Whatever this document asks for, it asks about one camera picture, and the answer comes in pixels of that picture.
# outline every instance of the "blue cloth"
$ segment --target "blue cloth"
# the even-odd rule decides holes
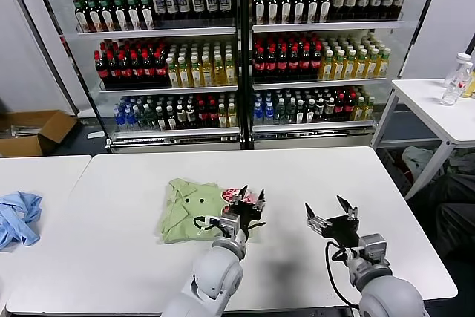
[[[0,250],[12,240],[21,241],[25,246],[39,240],[39,235],[27,224],[39,219],[41,200],[40,196],[24,192],[0,197]]]

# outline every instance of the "table leg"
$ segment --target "table leg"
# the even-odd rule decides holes
[[[451,152],[455,148],[455,144],[451,143],[450,141],[445,141],[440,144],[439,148],[437,149],[436,153],[432,156],[430,161],[425,166],[424,171],[419,175],[416,182],[410,188],[409,192],[407,193],[405,200],[408,200],[415,193],[418,192],[421,188],[426,186],[432,177],[436,174],[436,172],[442,167],[444,162],[448,159]]]
[[[391,91],[391,95],[389,100],[387,101],[386,108],[383,111],[383,115],[381,116],[381,120],[379,120],[378,128],[376,128],[376,132],[373,135],[371,140],[371,147],[376,150],[378,148],[379,143],[383,137],[384,131],[386,130],[387,124],[391,119],[391,114],[394,112],[398,104],[399,98],[396,96],[396,92],[393,90]]]

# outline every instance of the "white table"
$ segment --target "white table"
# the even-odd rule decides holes
[[[43,197],[42,215],[31,225],[40,240],[32,246],[16,244],[0,251],[0,314],[22,275],[41,268],[36,265],[35,251],[42,245],[49,224],[89,161],[91,156],[0,159],[0,197],[15,191]]]
[[[266,190],[258,238],[247,245],[243,282],[227,310],[342,305],[324,263],[326,240],[307,227],[304,202],[326,218],[343,214],[336,195],[360,209],[361,235],[381,233],[396,276],[424,299],[457,289],[370,147],[95,156],[45,236],[41,266],[13,292],[12,313],[157,314],[183,287],[210,242],[162,244],[154,235],[168,181]],[[332,269],[352,301],[343,264]]]
[[[400,99],[442,141],[406,194],[406,200],[432,180],[455,148],[475,147],[475,100],[460,98],[455,105],[443,105],[443,83],[443,79],[394,80],[393,91],[371,141],[371,146],[376,150]]]

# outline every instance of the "white side table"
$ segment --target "white side table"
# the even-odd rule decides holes
[[[432,180],[455,148],[475,147],[475,100],[460,98],[453,106],[440,100],[445,91],[443,79],[397,79],[393,91],[371,140],[376,150],[399,99],[442,141],[424,171],[413,184],[408,200]]]

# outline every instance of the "white wall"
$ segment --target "white wall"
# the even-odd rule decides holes
[[[56,83],[16,0],[0,0],[0,109],[73,110]]]

